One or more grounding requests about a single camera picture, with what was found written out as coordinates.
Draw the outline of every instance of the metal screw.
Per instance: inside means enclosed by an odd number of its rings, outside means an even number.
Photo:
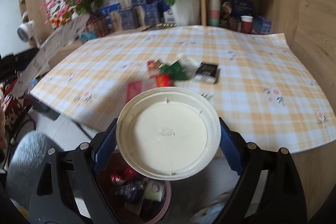
[[[249,148],[249,149],[256,149],[257,145],[255,143],[247,143],[247,148]]]
[[[85,150],[89,147],[88,143],[81,143],[81,145],[79,146],[80,149]]]
[[[283,153],[283,154],[285,154],[285,155],[289,153],[288,149],[287,149],[287,148],[284,148],[284,147],[282,147],[282,148],[280,149],[280,152]]]
[[[52,147],[48,150],[48,154],[52,155],[53,153],[55,153],[55,151],[56,151],[55,148]]]

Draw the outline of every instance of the yellow plaid tablecloth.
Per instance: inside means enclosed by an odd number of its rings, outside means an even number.
[[[246,142],[273,151],[287,147],[294,153],[336,139],[335,114],[284,34],[189,26],[99,38],[65,58],[31,94],[103,131],[125,105],[127,83],[147,78],[147,60],[173,63],[181,52],[199,62],[219,64],[219,82],[175,85],[208,98]]]

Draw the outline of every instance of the red cup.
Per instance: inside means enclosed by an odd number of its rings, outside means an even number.
[[[241,32],[251,33],[253,17],[251,16],[241,16]]]

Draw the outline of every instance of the white plastic lid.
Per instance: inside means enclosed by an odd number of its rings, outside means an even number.
[[[145,91],[126,104],[116,138],[123,158],[137,172],[179,180],[198,173],[213,159],[221,126],[201,95],[164,87]]]
[[[240,18],[244,22],[253,22],[253,17],[251,16],[241,16]]]

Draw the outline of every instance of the white flower pot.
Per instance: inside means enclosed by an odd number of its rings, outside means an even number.
[[[175,0],[171,9],[177,26],[199,25],[200,0]]]

